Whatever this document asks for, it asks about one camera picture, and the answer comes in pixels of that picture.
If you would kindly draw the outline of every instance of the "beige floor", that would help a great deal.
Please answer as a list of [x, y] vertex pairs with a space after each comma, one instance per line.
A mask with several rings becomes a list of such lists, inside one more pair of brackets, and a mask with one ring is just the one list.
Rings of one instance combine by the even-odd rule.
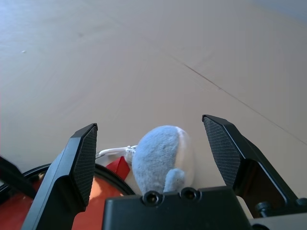
[[25, 171], [97, 122], [98, 149], [176, 125], [195, 187], [222, 185], [201, 122], [226, 118], [307, 196], [307, 26], [248, 0], [3, 0], [1, 155]]

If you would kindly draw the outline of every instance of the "black screw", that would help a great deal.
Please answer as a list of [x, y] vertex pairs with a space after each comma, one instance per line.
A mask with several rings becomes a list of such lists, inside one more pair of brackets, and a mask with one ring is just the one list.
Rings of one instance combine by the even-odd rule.
[[200, 195], [194, 188], [187, 187], [181, 190], [180, 197], [188, 200], [195, 200], [200, 198]]
[[261, 211], [268, 210], [268, 209], [271, 209], [271, 208], [272, 208], [271, 204], [267, 201], [260, 202], [260, 203], [256, 204], [256, 206], [255, 206], [256, 211], [259, 212], [259, 213]]
[[147, 206], [156, 206], [161, 203], [161, 195], [156, 191], [149, 191], [145, 193], [142, 200]]

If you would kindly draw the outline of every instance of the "white string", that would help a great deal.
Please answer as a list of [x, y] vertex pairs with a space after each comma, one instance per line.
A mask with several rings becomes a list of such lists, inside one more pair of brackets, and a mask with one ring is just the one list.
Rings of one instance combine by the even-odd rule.
[[135, 152], [136, 147], [137, 146], [134, 145], [132, 147], [127, 146], [127, 147], [122, 147], [122, 148], [105, 149], [105, 150], [102, 150], [102, 151], [96, 153], [96, 159], [103, 157], [103, 156], [106, 156], [106, 155], [112, 156], [112, 155], [116, 155], [116, 154], [119, 154], [119, 153], [125, 153], [125, 155], [127, 155], [127, 154], [132, 155]]

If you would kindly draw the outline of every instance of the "white fabric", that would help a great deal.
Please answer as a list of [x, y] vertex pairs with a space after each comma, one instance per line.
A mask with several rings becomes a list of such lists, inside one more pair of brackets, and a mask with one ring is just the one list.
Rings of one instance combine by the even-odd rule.
[[175, 168], [185, 172], [185, 187], [190, 187], [194, 180], [194, 150], [189, 135], [183, 129], [176, 127], [179, 135], [179, 146], [175, 161]]

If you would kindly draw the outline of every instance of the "textured gripper pad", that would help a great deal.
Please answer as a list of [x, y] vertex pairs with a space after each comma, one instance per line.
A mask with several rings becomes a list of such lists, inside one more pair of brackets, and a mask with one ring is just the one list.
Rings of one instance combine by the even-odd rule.
[[209, 144], [215, 163], [228, 186], [233, 186], [241, 164], [241, 155], [224, 128], [209, 118], [204, 118]]
[[95, 169], [97, 127], [84, 137], [79, 156], [73, 169], [73, 178], [85, 205], [88, 205]]

